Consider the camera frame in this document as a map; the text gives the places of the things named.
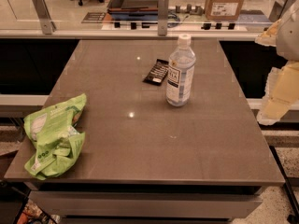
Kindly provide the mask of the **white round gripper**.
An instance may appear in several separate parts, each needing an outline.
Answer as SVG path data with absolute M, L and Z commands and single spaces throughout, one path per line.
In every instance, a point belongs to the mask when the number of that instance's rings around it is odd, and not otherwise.
M 266 47 L 277 45 L 277 54 L 287 63 L 280 69 L 273 67 L 268 74 L 262 106 L 257 121 L 273 125 L 299 100 L 299 0 L 296 0 L 269 28 L 255 38 Z

